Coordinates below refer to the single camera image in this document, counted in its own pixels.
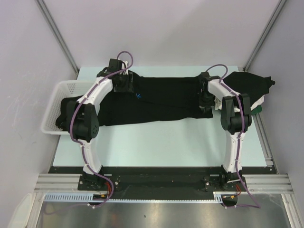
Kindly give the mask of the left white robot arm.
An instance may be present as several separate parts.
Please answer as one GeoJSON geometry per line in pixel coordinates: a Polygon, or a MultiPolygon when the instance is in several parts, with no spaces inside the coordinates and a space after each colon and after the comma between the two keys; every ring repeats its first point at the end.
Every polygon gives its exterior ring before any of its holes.
{"type": "Polygon", "coordinates": [[[83,172],[91,175],[88,184],[95,190],[101,189],[105,184],[105,178],[98,174],[102,164],[95,145],[100,127],[100,104],[110,92],[133,92],[133,74],[129,71],[131,66],[132,63],[128,61],[111,58],[109,66],[98,74],[89,90],[66,106],[67,131],[71,140],[80,145],[84,161],[83,172]]]}

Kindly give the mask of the white plastic laundry basket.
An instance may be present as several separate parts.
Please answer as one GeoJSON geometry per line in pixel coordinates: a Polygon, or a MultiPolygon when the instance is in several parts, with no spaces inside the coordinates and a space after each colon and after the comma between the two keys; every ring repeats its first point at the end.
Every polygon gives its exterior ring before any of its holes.
{"type": "Polygon", "coordinates": [[[84,95],[93,83],[93,81],[82,80],[67,80],[59,82],[55,86],[47,105],[41,124],[41,131],[45,134],[51,135],[68,135],[67,131],[63,131],[56,126],[56,119],[61,114],[61,101],[64,98],[84,95]]]}

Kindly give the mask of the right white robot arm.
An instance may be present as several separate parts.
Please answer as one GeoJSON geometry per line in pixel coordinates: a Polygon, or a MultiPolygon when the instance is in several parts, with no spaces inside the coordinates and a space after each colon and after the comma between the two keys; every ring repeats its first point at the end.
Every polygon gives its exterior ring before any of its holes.
{"type": "Polygon", "coordinates": [[[252,124],[250,97],[234,91],[219,76],[210,76],[208,72],[199,75],[199,85],[199,107],[203,113],[211,111],[216,98],[222,100],[220,123],[226,133],[226,153],[218,184],[223,190],[231,190],[242,181],[242,143],[252,124]]]}

